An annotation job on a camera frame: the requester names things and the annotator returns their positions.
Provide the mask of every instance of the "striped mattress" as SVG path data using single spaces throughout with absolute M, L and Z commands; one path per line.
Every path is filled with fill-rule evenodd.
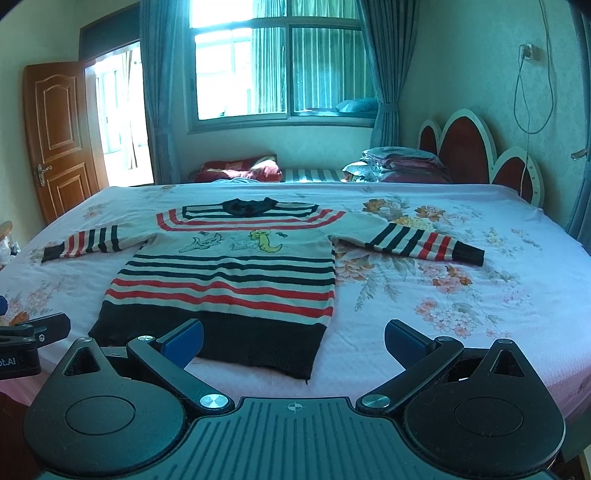
M 287 183 L 345 181 L 345 173 L 342 170 L 322 170 L 318 168 L 285 168 L 283 169 L 283 181 Z

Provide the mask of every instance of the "sweater sleeve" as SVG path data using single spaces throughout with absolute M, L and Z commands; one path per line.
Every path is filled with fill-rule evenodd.
M 344 240 L 379 252 L 422 260 L 458 261 L 482 266 L 484 250 L 440 233 L 419 230 L 367 213 L 340 212 L 322 230 L 331 240 Z
M 120 223 L 75 233 L 59 245 L 45 247 L 41 263 L 73 258 L 92 252 L 119 252 L 149 240 L 157 233 L 156 223 Z

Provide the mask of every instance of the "metal screw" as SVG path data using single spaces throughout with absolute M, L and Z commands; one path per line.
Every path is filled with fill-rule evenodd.
M 215 410 L 217 408 L 224 408 L 228 404 L 228 398 L 219 393 L 210 393 L 209 395 L 202 396 L 199 403 L 205 408 Z
M 390 405 L 390 399 L 386 395 L 372 394 L 364 396 L 361 403 L 367 408 L 386 408 Z

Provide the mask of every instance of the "blue curtain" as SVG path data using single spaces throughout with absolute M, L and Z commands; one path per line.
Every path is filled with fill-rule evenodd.
M 378 96 L 371 147 L 399 145 L 398 100 L 417 41 L 420 0 L 357 0 Z
M 180 182 L 180 169 L 170 129 L 174 34 L 180 0 L 141 0 L 139 41 L 144 71 L 148 145 L 157 185 Z
M 282 17 L 285 0 L 255 0 L 253 17 Z M 285 112 L 285 28 L 252 30 L 254 113 Z
M 579 39 L 583 67 L 584 108 L 587 127 L 587 164 L 567 232 L 581 242 L 583 248 L 591 254 L 591 20 L 585 18 L 574 6 L 571 6 L 571 11 L 573 14 L 574 30 Z

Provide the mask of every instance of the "cable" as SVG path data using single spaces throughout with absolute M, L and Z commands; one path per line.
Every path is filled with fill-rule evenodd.
M 517 77 L 517 81 L 521 78 L 521 69 L 523 68 L 524 59 L 521 59 L 521 64 L 519 65 L 519 75 Z M 525 111 L 527 111 L 527 145 L 525 146 L 525 165 L 523 167 L 523 171 L 521 172 L 521 181 L 519 182 L 519 196 L 521 197 L 523 194 L 523 181 L 525 179 L 525 172 L 527 171 L 528 162 L 530 159 L 530 138 L 532 133 L 530 133 L 531 128 L 531 112 L 530 107 L 527 105 L 527 99 L 525 97 L 525 87 L 523 85 L 523 78 L 521 78 L 521 96 L 523 97 L 523 103 L 525 105 Z
M 548 114 L 548 117 L 546 118 L 546 120 L 544 121 L 544 123 L 542 124 L 542 126 L 539 129 L 531 132 L 529 129 L 526 130 L 525 128 L 523 128 L 521 126 L 521 123 L 519 122 L 519 120 L 517 118 L 517 89 L 519 87 L 519 81 L 521 81 L 521 83 L 523 84 L 523 78 L 521 77 L 521 70 L 523 68 L 524 58 L 521 57 L 521 55 L 519 55 L 521 57 L 521 64 L 519 65 L 519 75 L 517 76 L 517 83 L 515 85 L 515 96 L 513 98 L 513 117 L 515 118 L 515 122 L 517 123 L 517 126 L 520 128 L 520 130 L 523 133 L 530 134 L 530 135 L 537 135 L 544 128 L 546 128 L 546 125 L 548 125 L 550 118 L 552 118 L 552 113 L 554 113 L 554 86 L 552 85 L 552 75 L 551 75 L 551 70 L 550 70 L 550 63 L 552 61 L 550 32 L 548 30 L 548 19 L 546 17 L 546 12 L 544 10 L 544 5 L 542 4 L 542 0 L 538 0 L 538 3 L 540 4 L 540 10 L 542 12 L 542 20 L 544 21 L 544 31 L 545 31 L 545 36 L 546 36 L 546 53 L 548 55 L 548 65 L 547 65 L 548 86 L 550 87 L 551 106 L 550 106 L 550 113 Z
M 523 84 L 523 77 L 521 75 L 522 70 L 523 70 L 523 64 L 525 61 L 525 55 L 521 53 L 521 46 L 519 46 L 519 57 L 520 57 L 520 62 L 519 62 L 519 72 L 517 74 L 517 82 L 515 83 L 515 95 L 513 98 L 513 117 L 515 118 L 515 123 L 517 124 L 517 126 L 519 127 L 519 129 L 525 133 L 527 135 L 527 146 L 525 148 L 525 165 L 523 168 L 523 171 L 521 172 L 521 181 L 519 183 L 519 196 L 521 197 L 523 194 L 523 181 L 525 179 L 525 172 L 527 171 L 527 167 L 528 167 L 528 162 L 529 162 L 529 153 L 530 153 L 530 138 L 532 135 L 537 135 L 539 134 L 544 128 L 546 128 L 546 126 L 548 125 L 550 119 L 552 118 L 552 114 L 554 113 L 554 103 L 555 103 L 555 99 L 554 99 L 554 86 L 552 85 L 552 75 L 551 75 L 551 69 L 550 69 L 550 64 L 552 61 L 552 55 L 551 55 L 551 44 L 550 44 L 550 32 L 548 29 L 548 19 L 546 17 L 546 12 L 544 10 L 544 5 L 542 4 L 542 0 L 538 0 L 538 3 L 540 4 L 540 11 L 542 13 L 542 21 L 544 22 L 544 32 L 545 32 L 545 39 L 546 39 L 546 53 L 548 55 L 548 62 L 547 62 L 547 71 L 548 71 L 548 86 L 550 88 L 550 99 L 551 99 L 551 106 L 550 106 L 550 113 L 548 114 L 548 117 L 546 118 L 546 120 L 544 121 L 544 123 L 542 124 L 542 126 L 535 130 L 535 131 L 531 131 L 531 112 L 530 112 L 530 108 L 527 105 L 527 100 L 525 97 L 525 87 Z M 523 102 L 525 105 L 525 109 L 527 111 L 527 130 L 524 129 L 521 126 L 521 123 L 519 122 L 519 119 L 517 118 L 517 90 L 519 89 L 519 82 L 521 82 L 521 94 L 523 97 Z

